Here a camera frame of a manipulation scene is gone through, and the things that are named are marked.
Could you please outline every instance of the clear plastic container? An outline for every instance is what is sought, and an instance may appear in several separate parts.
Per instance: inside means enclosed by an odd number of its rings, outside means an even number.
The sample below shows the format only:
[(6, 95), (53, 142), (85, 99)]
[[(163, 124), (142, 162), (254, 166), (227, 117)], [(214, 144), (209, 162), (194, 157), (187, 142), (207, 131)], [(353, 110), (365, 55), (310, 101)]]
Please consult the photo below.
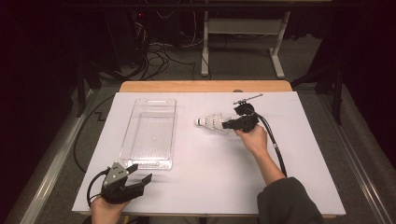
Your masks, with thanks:
[(125, 134), (120, 160), (126, 167), (171, 169), (175, 99), (137, 99)]

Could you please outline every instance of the white object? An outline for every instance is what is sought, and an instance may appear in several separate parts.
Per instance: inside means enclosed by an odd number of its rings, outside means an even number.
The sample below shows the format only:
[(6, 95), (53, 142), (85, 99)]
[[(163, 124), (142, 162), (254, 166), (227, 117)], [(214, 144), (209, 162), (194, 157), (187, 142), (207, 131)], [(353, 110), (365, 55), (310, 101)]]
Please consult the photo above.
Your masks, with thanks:
[(213, 114), (206, 116), (202, 119), (196, 119), (195, 125), (196, 126), (203, 126), (212, 131), (220, 131), (223, 133), (229, 133), (230, 129), (223, 129), (222, 122), (227, 122), (231, 118), (224, 118), (221, 114)]
[[(263, 190), (259, 167), (235, 134), (215, 134), (191, 122), (213, 111), (233, 112), (233, 102), (259, 92), (119, 92), (85, 174), (73, 211), (90, 213), (86, 194), (91, 180), (119, 157), (134, 101), (176, 99), (177, 118), (171, 170), (138, 170), (127, 185), (153, 174), (145, 194), (125, 209), (151, 216), (257, 216), (257, 194)], [(255, 111), (271, 125), (289, 176), (298, 178), (323, 215), (346, 213), (297, 92), (266, 92), (254, 100)], [(268, 152), (277, 164), (272, 142)], [(92, 195), (101, 190), (101, 179)]]

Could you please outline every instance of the human hand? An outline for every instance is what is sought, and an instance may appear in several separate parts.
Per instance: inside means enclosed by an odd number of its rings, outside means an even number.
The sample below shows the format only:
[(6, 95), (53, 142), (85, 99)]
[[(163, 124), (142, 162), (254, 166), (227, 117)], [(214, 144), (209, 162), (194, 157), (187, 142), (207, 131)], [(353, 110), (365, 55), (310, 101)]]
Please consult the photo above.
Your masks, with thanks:
[(246, 149), (253, 156), (267, 152), (267, 131), (262, 126), (256, 124), (254, 129), (249, 133), (244, 133), (241, 130), (234, 131), (242, 139)]
[(119, 221), (122, 210), (129, 202), (112, 204), (98, 196), (91, 204), (93, 224), (116, 224)]

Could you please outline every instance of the cable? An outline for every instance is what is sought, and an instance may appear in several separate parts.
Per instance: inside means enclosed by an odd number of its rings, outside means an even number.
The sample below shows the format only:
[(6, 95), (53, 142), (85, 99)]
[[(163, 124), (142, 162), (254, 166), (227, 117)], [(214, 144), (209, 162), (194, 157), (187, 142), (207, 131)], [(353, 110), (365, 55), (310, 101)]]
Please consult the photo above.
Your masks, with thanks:
[(147, 54), (144, 57), (144, 61), (145, 61), (145, 64), (146, 64), (145, 71), (142, 73), (142, 76), (139, 78), (139, 80), (143, 80), (143, 77), (145, 76), (145, 74), (149, 70), (149, 59), (148, 59), (148, 55)]
[[(149, 78), (153, 79), (153, 77), (159, 75), (160, 73), (164, 72), (167, 67), (169, 66), (169, 62), (174, 62), (174, 63), (180, 63), (180, 64), (186, 64), (186, 65), (192, 65), (191, 69), (191, 74), (192, 77), (194, 75), (194, 70), (195, 70), (195, 65), (196, 63), (184, 63), (181, 61), (178, 61), (176, 59), (173, 59), (167, 52), (166, 52), (166, 47), (164, 43), (155, 43), (155, 44), (150, 44), (152, 47), (160, 47), (157, 50), (150, 51), (148, 50), (148, 54), (153, 54), (155, 55), (154, 57), (147, 57), (146, 60), (148, 61), (148, 66), (152, 67), (157, 67), (156, 71), (154, 73), (150, 73), (148, 70), (149, 68), (147, 67), (147, 71), (142, 75), (142, 77), (139, 80), (148, 80)], [(154, 64), (152, 61), (160, 59), (162, 62), (159, 64)]]
[(271, 141), (273, 142), (273, 146), (274, 146), (274, 149), (275, 149), (275, 152), (276, 152), (276, 155), (277, 155), (277, 159), (279, 160), (280, 170), (282, 171), (282, 173), (283, 173), (283, 175), (285, 177), (288, 177), (288, 174), (286, 172), (285, 163), (283, 162), (282, 154), (280, 153), (279, 147), (277, 146), (276, 140), (274, 138), (274, 135), (272, 133), (272, 130), (271, 130), (271, 127), (270, 127), (268, 121), (263, 116), (258, 114), (257, 112), (255, 112), (255, 111), (253, 111), (253, 110), (251, 110), (249, 108), (246, 108), (246, 110), (249, 110), (250, 112), (252, 112), (255, 115), (257, 115), (257, 117), (259, 117), (259, 119), (262, 121), (262, 124), (264, 125), (265, 129), (268, 132), (268, 135), (271, 138)]
[(78, 159), (77, 159), (77, 147), (76, 147), (77, 142), (78, 142), (78, 139), (79, 139), (79, 137), (80, 137), (80, 135), (81, 135), (81, 131), (83, 130), (85, 124), (87, 123), (87, 121), (88, 121), (88, 119), (91, 117), (91, 115), (96, 111), (96, 109), (99, 108), (99, 106), (101, 106), (102, 104), (104, 104), (104, 103), (105, 103), (106, 101), (108, 101), (109, 99), (113, 98), (114, 96), (115, 96), (115, 95), (112, 95), (112, 96), (110, 96), (110, 97), (107, 97), (104, 101), (102, 101), (99, 105), (97, 105), (97, 106), (92, 110), (92, 112), (87, 116), (87, 118), (85, 118), (84, 122), (81, 124), (81, 127), (80, 127), (79, 130), (78, 130), (78, 133), (77, 133), (77, 136), (76, 136), (76, 141), (75, 141), (75, 143), (74, 143), (74, 145), (73, 145), (73, 157), (74, 157), (74, 160), (75, 160), (75, 162), (76, 162), (77, 167), (79, 168), (80, 171), (82, 171), (82, 173), (87, 173), (87, 171), (86, 171), (84, 168), (82, 168), (82, 166), (81, 166), (81, 165), (79, 164), (79, 162), (78, 162)]
[(142, 44), (145, 42), (145, 40), (146, 40), (146, 36), (147, 36), (147, 34), (146, 34), (146, 29), (145, 29), (145, 27), (141, 24), (141, 23), (139, 23), (139, 22), (135, 22), (134, 24), (136, 24), (136, 25), (138, 25), (139, 27), (140, 27), (140, 29), (139, 29), (139, 31), (137, 32), (137, 34), (136, 34), (136, 38), (135, 39), (137, 39), (138, 37), (139, 37), (139, 35), (140, 35), (140, 31), (143, 29), (143, 37), (142, 37)]
[(191, 43), (188, 46), (186, 46), (186, 47), (190, 47), (190, 46), (193, 45), (195, 37), (196, 37), (196, 34), (197, 34), (197, 20), (196, 20), (195, 11), (192, 12), (192, 15), (194, 17), (194, 37), (192, 38)]
[(168, 19), (170, 18), (173, 14), (175, 13), (175, 11), (172, 11), (171, 13), (169, 13), (169, 15), (167, 16), (163, 16), (160, 14), (159, 11), (157, 11), (158, 16), (160, 16), (161, 19)]
[(194, 46), (198, 46), (201, 45), (204, 42), (204, 39), (202, 38), (200, 41), (196, 42), (195, 44), (190, 44), (190, 45), (182, 45), (182, 48), (189, 48), (189, 47), (194, 47)]
[(91, 207), (91, 199), (94, 197), (91, 197), (91, 188), (92, 188), (92, 185), (93, 185), (93, 183), (101, 176), (101, 175), (108, 175), (108, 172), (110, 172), (110, 167), (107, 167), (107, 169), (105, 169), (104, 171), (102, 171), (101, 173), (99, 173), (99, 174), (97, 174), (94, 178), (93, 178), (93, 180), (91, 181), (91, 183), (90, 183), (90, 185), (88, 186), (88, 190), (87, 190), (87, 203), (88, 203), (88, 206), (89, 207)]
[(143, 60), (141, 64), (139, 64), (139, 67), (130, 73), (129, 75), (126, 75), (126, 77), (131, 78), (137, 76), (139, 73), (141, 73), (148, 65), (146, 64), (146, 60)]

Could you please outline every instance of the dark jacket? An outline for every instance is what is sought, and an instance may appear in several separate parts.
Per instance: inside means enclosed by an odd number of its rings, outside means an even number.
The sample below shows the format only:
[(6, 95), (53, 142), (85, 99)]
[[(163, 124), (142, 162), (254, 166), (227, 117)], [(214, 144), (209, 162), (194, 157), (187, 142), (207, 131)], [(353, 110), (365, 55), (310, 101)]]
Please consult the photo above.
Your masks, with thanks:
[(294, 177), (277, 180), (257, 197), (261, 224), (323, 223), (317, 206)]

